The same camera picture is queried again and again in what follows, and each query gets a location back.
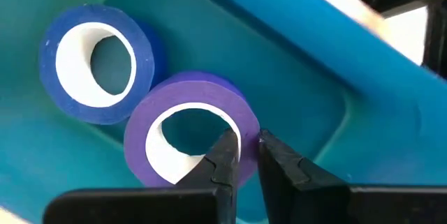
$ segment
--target tape roll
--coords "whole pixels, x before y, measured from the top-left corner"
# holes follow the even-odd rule
[[[90,58],[100,40],[116,36],[131,57],[126,88],[109,94],[95,81]],[[155,33],[119,9],[84,5],[62,13],[41,43],[43,86],[65,113],[93,124],[114,124],[129,117],[163,72],[163,50]]]
[[[137,106],[124,134],[129,168],[146,186],[176,184],[203,158],[172,147],[161,130],[170,115],[203,109],[228,122],[239,141],[239,185],[256,170],[259,123],[244,96],[228,81],[202,72],[185,72],[160,83]]]

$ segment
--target white cardboard core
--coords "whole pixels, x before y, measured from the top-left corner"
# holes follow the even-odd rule
[[[233,119],[231,119],[230,116],[228,116],[228,114],[226,114],[223,110],[220,110],[219,108],[213,105],[208,105],[206,103],[183,103],[180,105],[176,105],[172,108],[169,108],[155,119],[154,123],[149,128],[146,137],[147,160],[157,174],[159,174],[163,179],[169,181],[172,184],[176,184],[180,179],[187,175],[205,156],[204,154],[190,156],[178,151],[176,148],[168,143],[163,134],[163,131],[161,130],[161,124],[165,119],[176,112],[186,109],[207,110],[225,120],[236,133],[240,158],[240,131],[236,123],[233,121]]]
[[[95,45],[109,36],[118,37],[131,56],[129,82],[124,91],[117,95],[102,89],[90,68]],[[130,42],[116,28],[100,22],[86,22],[70,29],[62,37],[56,52],[56,73],[62,88],[72,99],[90,107],[110,107],[121,101],[135,82],[136,68],[135,53]]]

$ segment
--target plastic bin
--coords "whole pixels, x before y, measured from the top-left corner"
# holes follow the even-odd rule
[[[0,205],[31,222],[64,191],[141,186],[124,161],[125,123],[67,117],[38,79],[44,30],[83,3],[152,25],[169,73],[227,77],[262,127],[347,181],[447,182],[446,83],[324,0],[3,0]],[[265,218],[257,175],[240,189],[237,215],[241,223]]]

